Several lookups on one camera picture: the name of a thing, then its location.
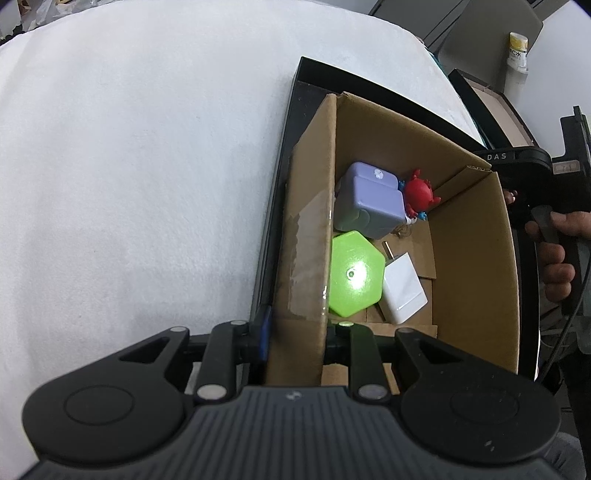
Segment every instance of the finger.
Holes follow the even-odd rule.
[[[574,278],[574,267],[568,263],[546,265],[542,270],[542,281],[550,283],[570,283]]]
[[[533,220],[525,224],[525,233],[527,233],[534,242],[542,241],[540,226]]]
[[[570,295],[570,283],[550,283],[545,288],[546,298],[558,303]]]
[[[538,257],[542,265],[562,263],[564,261],[564,248],[558,244],[540,243]]]
[[[572,212],[566,215],[551,212],[552,224],[562,233],[591,240],[591,213]]]
[[[503,197],[505,198],[506,205],[511,205],[511,203],[515,202],[515,195],[509,190],[503,190]]]

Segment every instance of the bottle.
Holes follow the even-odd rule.
[[[515,104],[527,79],[527,37],[515,32],[509,34],[509,56],[504,94]]]

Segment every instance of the cardboard box flap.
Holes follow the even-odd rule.
[[[424,125],[350,93],[339,95],[337,110],[337,179],[354,161],[363,161],[400,180],[420,168],[436,189],[466,166],[491,167]]]
[[[490,170],[468,165],[457,175],[450,178],[443,185],[441,185],[433,192],[433,194],[437,197],[441,197],[440,205],[442,205],[449,199],[455,197],[458,193],[467,190],[472,185],[481,181],[489,174],[489,172]]]
[[[294,148],[274,302],[275,317],[325,322],[324,326],[332,238],[332,223],[327,219],[332,217],[335,190],[335,123],[336,97],[327,95]]]
[[[294,148],[273,302],[267,381],[320,381],[327,322],[336,96],[327,95]]]
[[[395,233],[389,233],[380,240],[371,240],[371,242],[385,257],[386,252],[384,251],[383,242],[388,242],[394,256],[404,255],[408,252],[419,277],[437,278],[429,222],[418,221],[411,227],[411,232],[411,235],[402,237]]]
[[[273,318],[266,385],[320,385],[326,322]]]
[[[429,216],[438,338],[517,371],[519,296],[509,218],[496,173]]]

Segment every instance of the black cable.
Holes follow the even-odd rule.
[[[542,367],[542,371],[538,375],[538,378],[535,379],[535,381],[537,383],[542,383],[542,380],[544,380],[545,376],[548,374],[550,367],[556,361],[556,357],[558,356],[558,349],[564,343],[564,339],[566,338],[566,336],[569,333],[570,325],[573,323],[574,317],[577,315],[579,309],[581,308],[581,305],[583,304],[585,291],[587,290],[587,287],[589,285],[589,277],[590,277],[589,274],[591,273],[591,252],[589,252],[589,253],[590,253],[590,255],[589,255],[589,261],[587,262],[587,270],[585,271],[585,277],[583,279],[583,285],[581,288],[581,295],[577,301],[577,306],[574,308],[573,313],[570,314],[569,319],[566,320],[566,323],[564,324],[564,328],[562,329],[562,333],[560,334],[560,338],[558,339],[558,342],[556,342],[556,344],[554,345],[554,348],[552,349],[552,353],[550,354],[550,357],[548,358],[547,362]]]

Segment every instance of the red crab toy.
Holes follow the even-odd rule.
[[[421,170],[418,168],[413,171],[409,181],[401,181],[399,189],[404,197],[404,209],[409,218],[419,217],[421,220],[427,219],[426,210],[441,202],[441,197],[433,196],[431,182],[418,178]]]

